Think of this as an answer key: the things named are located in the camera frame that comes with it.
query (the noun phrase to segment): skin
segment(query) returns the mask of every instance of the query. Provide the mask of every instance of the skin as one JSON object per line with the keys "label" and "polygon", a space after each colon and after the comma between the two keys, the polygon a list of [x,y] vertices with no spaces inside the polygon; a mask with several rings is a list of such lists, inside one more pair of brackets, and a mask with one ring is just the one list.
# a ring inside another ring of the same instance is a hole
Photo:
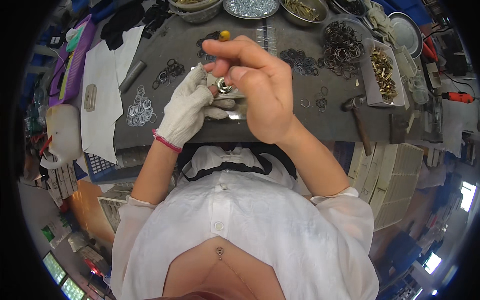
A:
{"label": "skin", "polygon": [[[203,49],[217,56],[204,65],[215,77],[225,77],[247,97],[247,123],[257,139],[277,144],[293,161],[313,196],[346,189],[347,176],[330,151],[293,114],[290,67],[246,36],[220,42],[206,40]],[[167,195],[178,154],[154,141],[135,182],[132,197],[159,204]]]}
{"label": "skin", "polygon": [[[217,56],[216,62],[204,65],[205,70],[215,77],[224,76],[227,84],[237,86],[247,97],[250,131],[264,143],[277,144],[292,159],[314,196],[334,195],[349,186],[330,151],[294,116],[291,69],[286,63],[245,36],[225,42],[206,40],[202,46],[208,54]],[[216,95],[216,88],[209,89]],[[163,201],[177,157],[169,147],[154,141],[132,197],[151,204]],[[230,267],[218,262],[212,250],[216,247],[225,249],[222,257],[244,283]],[[233,300],[285,298],[271,266],[220,236],[175,258],[168,269],[163,297],[158,299],[198,299],[198,293],[206,291]],[[203,297],[217,299],[212,295]]]}

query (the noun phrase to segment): hand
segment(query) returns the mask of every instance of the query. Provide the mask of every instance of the hand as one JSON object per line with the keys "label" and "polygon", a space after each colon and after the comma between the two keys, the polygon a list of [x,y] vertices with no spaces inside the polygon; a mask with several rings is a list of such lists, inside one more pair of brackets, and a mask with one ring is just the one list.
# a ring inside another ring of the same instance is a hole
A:
{"label": "hand", "polygon": [[224,76],[247,97],[247,123],[253,135],[267,144],[281,142],[295,120],[289,65],[246,36],[227,42],[208,39],[202,49],[217,56],[205,68],[213,69],[215,77]]}
{"label": "hand", "polygon": [[172,98],[165,105],[165,116],[160,127],[153,130],[154,137],[170,149],[180,153],[183,145],[199,132],[205,116],[223,119],[228,114],[215,107],[210,107],[213,97],[218,93],[215,86],[207,88],[207,72],[213,66],[201,63],[191,70],[177,86]]}

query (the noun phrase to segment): shirt button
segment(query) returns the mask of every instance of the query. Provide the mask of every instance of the shirt button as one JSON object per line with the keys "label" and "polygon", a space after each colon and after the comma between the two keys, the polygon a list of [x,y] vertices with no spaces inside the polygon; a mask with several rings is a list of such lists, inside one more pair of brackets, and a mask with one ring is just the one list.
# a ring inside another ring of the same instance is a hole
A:
{"label": "shirt button", "polygon": [[223,229],[223,223],[222,222],[215,222],[215,229],[220,231]]}

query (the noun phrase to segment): red wire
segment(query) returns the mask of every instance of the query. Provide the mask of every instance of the red wire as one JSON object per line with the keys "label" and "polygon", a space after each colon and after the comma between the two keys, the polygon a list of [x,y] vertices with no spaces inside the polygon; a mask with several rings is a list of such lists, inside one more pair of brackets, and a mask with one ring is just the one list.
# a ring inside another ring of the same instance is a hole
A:
{"label": "red wire", "polygon": [[48,140],[47,140],[47,142],[45,143],[45,145],[43,145],[42,149],[40,149],[40,156],[42,156],[42,154],[43,154],[43,152],[45,151],[45,149],[47,148],[47,146],[51,143],[52,137],[53,137],[53,135],[51,135],[51,136],[48,138]]}

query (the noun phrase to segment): white plastic jug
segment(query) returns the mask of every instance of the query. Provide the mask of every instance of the white plastic jug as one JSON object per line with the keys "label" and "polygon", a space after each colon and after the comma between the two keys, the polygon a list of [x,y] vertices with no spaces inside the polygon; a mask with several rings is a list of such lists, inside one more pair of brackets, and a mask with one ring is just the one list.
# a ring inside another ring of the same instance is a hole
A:
{"label": "white plastic jug", "polygon": [[52,137],[48,151],[57,157],[56,162],[42,157],[40,165],[56,169],[82,155],[80,116],[78,109],[70,104],[58,104],[47,111],[47,136]]}

